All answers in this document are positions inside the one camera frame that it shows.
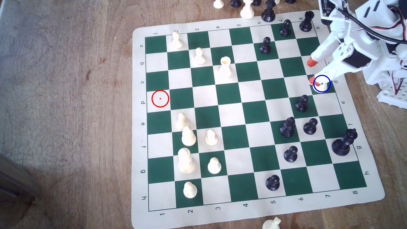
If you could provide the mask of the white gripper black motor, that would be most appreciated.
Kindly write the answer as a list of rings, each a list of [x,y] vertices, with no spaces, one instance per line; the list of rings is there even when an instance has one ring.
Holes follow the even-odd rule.
[[[328,86],[328,82],[355,68],[364,67],[379,58],[379,39],[365,31],[350,31],[347,37],[345,29],[332,31],[328,37],[311,53],[307,65],[313,67],[325,58],[332,56],[333,61],[309,79],[310,85]]]

